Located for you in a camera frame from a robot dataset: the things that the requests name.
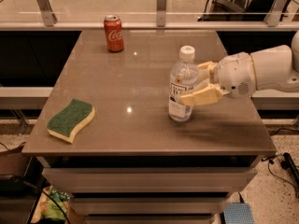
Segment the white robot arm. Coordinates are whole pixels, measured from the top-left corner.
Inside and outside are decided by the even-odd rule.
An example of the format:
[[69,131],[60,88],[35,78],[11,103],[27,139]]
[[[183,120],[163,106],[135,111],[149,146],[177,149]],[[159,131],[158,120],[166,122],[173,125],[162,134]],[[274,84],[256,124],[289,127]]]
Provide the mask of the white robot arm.
[[198,83],[175,96],[181,105],[215,104],[223,96],[250,97],[261,90],[299,92],[299,32],[290,46],[239,52],[218,63],[200,63],[197,69]]

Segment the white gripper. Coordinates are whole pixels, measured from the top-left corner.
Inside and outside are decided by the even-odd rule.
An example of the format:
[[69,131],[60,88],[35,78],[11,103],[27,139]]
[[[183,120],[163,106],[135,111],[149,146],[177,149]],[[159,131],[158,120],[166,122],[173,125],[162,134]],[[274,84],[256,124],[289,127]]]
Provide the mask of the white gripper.
[[230,98],[250,97],[256,91],[253,60],[246,52],[197,65],[200,78],[213,78],[219,87],[207,84],[201,90],[190,90],[178,96],[181,105],[210,105],[217,103],[223,94]]

